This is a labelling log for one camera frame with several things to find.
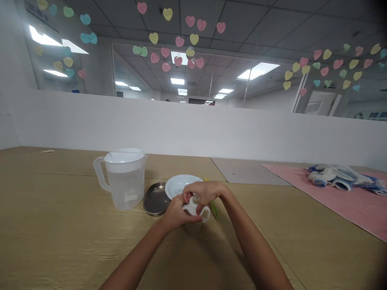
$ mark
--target pitcher lid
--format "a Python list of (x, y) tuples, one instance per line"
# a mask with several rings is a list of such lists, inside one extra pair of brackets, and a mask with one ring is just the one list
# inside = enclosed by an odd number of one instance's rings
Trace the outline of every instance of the pitcher lid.
[(123, 148), (106, 154), (104, 160), (108, 163), (129, 163), (140, 160), (145, 156), (145, 153), (137, 148)]

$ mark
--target pitcher handle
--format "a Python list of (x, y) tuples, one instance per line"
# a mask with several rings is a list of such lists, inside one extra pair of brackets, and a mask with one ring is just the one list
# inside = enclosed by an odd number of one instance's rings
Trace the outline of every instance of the pitcher handle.
[(94, 165), (94, 170), (96, 171), (96, 174), (97, 174), (97, 177), (98, 177), (98, 181), (100, 183), (100, 186), (110, 192), (110, 186), (107, 185), (106, 181), (105, 181), (105, 176), (104, 176), (104, 172), (102, 171), (102, 166), (101, 166), (101, 162), (104, 161), (104, 157), (101, 156), (101, 157), (98, 157), (97, 159), (95, 159), (93, 161), (93, 165)]

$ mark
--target plastic pitcher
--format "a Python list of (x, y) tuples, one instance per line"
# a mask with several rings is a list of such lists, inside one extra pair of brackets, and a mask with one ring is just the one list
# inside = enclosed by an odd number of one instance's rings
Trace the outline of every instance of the plastic pitcher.
[[(147, 155), (140, 149), (125, 148), (94, 160), (93, 165), (101, 187), (112, 193), (113, 204), (119, 210), (130, 209), (144, 198), (145, 163)], [(101, 162), (105, 161), (109, 185), (105, 181)]]

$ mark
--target pink mat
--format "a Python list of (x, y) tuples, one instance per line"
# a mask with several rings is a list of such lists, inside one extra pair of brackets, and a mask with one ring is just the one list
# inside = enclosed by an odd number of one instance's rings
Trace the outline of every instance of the pink mat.
[[(335, 187), (319, 188), (308, 179), (309, 171), (288, 166), (262, 165), (275, 175), (285, 179), (293, 186), (313, 197), (355, 225), (387, 242), (387, 197), (383, 197), (363, 188), (345, 192)], [(381, 180), (387, 180), (387, 174), (360, 172)]]

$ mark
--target white plate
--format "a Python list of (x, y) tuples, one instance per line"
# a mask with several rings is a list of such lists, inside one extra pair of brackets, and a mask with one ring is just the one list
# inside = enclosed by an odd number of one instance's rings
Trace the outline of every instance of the white plate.
[(188, 184), (196, 181), (203, 181), (199, 177), (181, 174), (170, 178), (165, 184), (165, 193), (169, 199), (174, 198), (176, 195), (183, 193), (184, 187)]

